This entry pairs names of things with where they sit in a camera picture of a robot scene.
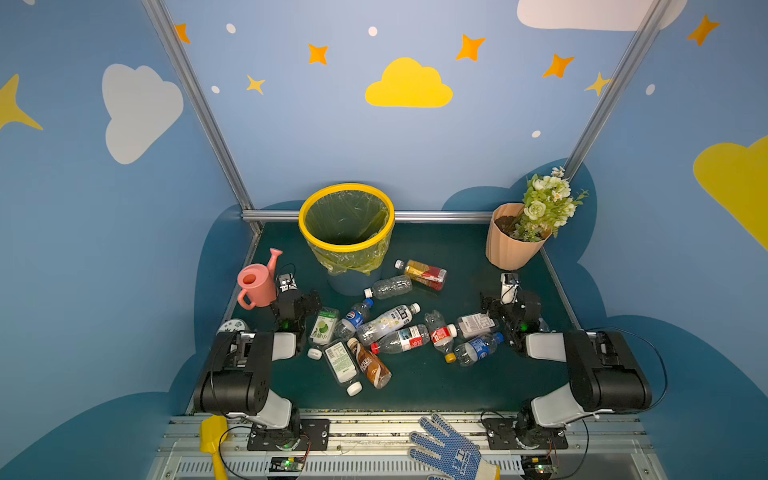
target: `dark green table surface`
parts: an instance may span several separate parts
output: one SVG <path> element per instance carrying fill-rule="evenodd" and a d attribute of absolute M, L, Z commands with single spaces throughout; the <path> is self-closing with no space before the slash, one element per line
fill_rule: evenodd
<path fill-rule="evenodd" d="M 501 270 L 485 258 L 488 227 L 472 224 L 398 223 L 384 259 L 383 278 L 396 275 L 395 260 L 414 259 L 448 271 L 445 288 L 435 292 L 418 283 L 405 295 L 376 301 L 372 318 L 402 303 L 418 302 L 422 312 L 412 324 L 423 323 L 424 312 L 439 310 L 448 323 L 459 316 L 476 313 L 479 292 L 500 293 Z M 269 248 L 281 249 L 278 270 L 293 263 L 296 284 L 303 292 L 317 289 L 323 305 L 344 315 L 360 297 L 342 296 L 331 289 L 325 269 L 306 245 L 296 223 L 268 223 L 253 258 L 264 263 Z M 287 267 L 283 273 L 291 271 Z M 518 271 L 523 290 L 541 297 L 542 316 L 552 329 L 572 329 L 541 255 Z M 233 318 L 245 320 L 252 329 L 272 329 L 269 308 L 246 311 L 237 306 Z M 311 329 L 315 319 L 307 321 Z M 333 378 L 323 358 L 312 360 L 306 353 L 273 363 L 272 390 L 302 409 L 371 410 L 517 410 L 526 399 L 544 395 L 568 381 L 564 363 L 521 358 L 508 345 L 465 368 L 448 364 L 431 344 L 396 355 L 380 355 L 392 371 L 392 379 L 377 390 L 362 377 L 362 392 L 349 397 Z"/>

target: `flower pot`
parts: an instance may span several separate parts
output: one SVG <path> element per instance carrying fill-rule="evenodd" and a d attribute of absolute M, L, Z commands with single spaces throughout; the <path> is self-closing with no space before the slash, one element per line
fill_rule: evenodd
<path fill-rule="evenodd" d="M 521 242 L 505 235 L 496 226 L 499 217 L 522 214 L 523 204 L 504 204 L 493 210 L 491 226 L 488 228 L 488 239 L 485 241 L 485 256 L 488 261 L 502 270 L 517 270 L 528 263 L 541 250 L 547 235 L 541 242 Z"/>

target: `dotted glove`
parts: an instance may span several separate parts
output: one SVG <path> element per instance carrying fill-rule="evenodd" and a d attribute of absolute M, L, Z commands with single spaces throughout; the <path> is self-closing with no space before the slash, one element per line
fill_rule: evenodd
<path fill-rule="evenodd" d="M 410 440 L 418 448 L 408 456 L 437 468 L 445 475 L 430 475 L 429 480 L 498 480 L 501 471 L 480 458 L 480 449 L 458 433 L 438 413 L 422 417 L 419 424 L 429 434 L 411 432 Z"/>

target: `trash bag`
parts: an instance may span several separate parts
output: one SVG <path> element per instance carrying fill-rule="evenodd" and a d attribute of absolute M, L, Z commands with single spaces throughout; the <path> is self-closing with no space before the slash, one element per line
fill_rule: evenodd
<path fill-rule="evenodd" d="M 392 201 L 363 184 L 324 188 L 308 198 L 299 213 L 302 235 L 331 275 L 347 270 L 368 275 L 379 268 L 394 225 Z"/>

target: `plastic bottle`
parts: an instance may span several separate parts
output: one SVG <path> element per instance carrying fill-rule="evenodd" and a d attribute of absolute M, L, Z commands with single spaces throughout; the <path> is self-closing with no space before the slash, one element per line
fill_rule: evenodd
<path fill-rule="evenodd" d="M 368 377 L 373 386 L 377 389 L 383 389 L 384 386 L 392 378 L 392 372 L 379 360 L 379 357 L 366 350 L 366 348 L 360 345 L 360 342 L 356 338 L 351 338 L 347 341 L 346 345 L 349 350 L 357 358 L 357 364 L 360 366 L 360 371 Z"/>
<path fill-rule="evenodd" d="M 426 263 L 417 262 L 415 260 L 408 260 L 403 262 L 397 260 L 395 262 L 395 268 L 404 273 L 411 280 L 415 280 L 419 283 L 423 283 L 431 289 L 440 291 L 445 285 L 445 275 L 448 273 L 442 268 L 436 266 L 429 266 Z"/>
<path fill-rule="evenodd" d="M 504 342 L 504 336 L 500 332 L 493 335 L 480 335 L 477 338 L 462 343 L 453 351 L 458 357 L 461 366 L 470 366 L 480 359 L 491 355 L 496 351 L 496 347 Z"/>
<path fill-rule="evenodd" d="M 347 395 L 355 396 L 360 393 L 362 383 L 359 381 L 359 371 L 344 342 L 341 339 L 333 340 L 323 353 L 331 367 L 333 378 L 339 385 L 346 387 Z"/>
<path fill-rule="evenodd" d="M 378 342 L 371 343 L 371 352 L 401 353 L 429 343 L 429 332 L 426 325 L 414 325 L 388 335 Z"/>
<path fill-rule="evenodd" d="M 309 358 L 320 360 L 320 357 L 323 356 L 323 347 L 331 342 L 333 330 L 338 321 L 339 310 L 328 308 L 327 306 L 320 309 L 317 313 L 315 326 L 308 337 L 310 348 L 306 351 L 306 355 Z"/>
<path fill-rule="evenodd" d="M 388 310 L 372 322 L 364 323 L 357 329 L 357 338 L 364 346 L 369 346 L 390 332 L 404 327 L 413 320 L 413 316 L 422 311 L 418 303 L 400 305 Z"/>
<path fill-rule="evenodd" d="M 338 337 L 344 341 L 351 339 L 355 336 L 355 332 L 364 322 L 367 322 L 371 318 L 371 307 L 373 306 L 373 300 L 366 298 L 360 303 L 352 305 L 352 309 L 346 314 L 340 322 L 336 324 L 336 329 L 333 331 L 333 336 Z"/>
<path fill-rule="evenodd" d="M 456 330 L 459 339 L 470 340 L 483 333 L 496 331 L 498 322 L 493 320 L 487 313 L 473 313 L 472 315 L 460 316 L 456 320 Z"/>
<path fill-rule="evenodd" d="M 453 337 L 458 333 L 456 325 L 446 325 L 442 313 L 437 310 L 424 314 L 424 324 L 429 329 L 432 345 L 442 352 L 447 363 L 454 363 L 456 354 L 453 353 Z"/>
<path fill-rule="evenodd" d="M 393 276 L 375 282 L 371 288 L 364 290 L 366 298 L 376 297 L 378 300 L 384 300 L 395 295 L 402 295 L 413 290 L 413 283 L 407 275 Z"/>

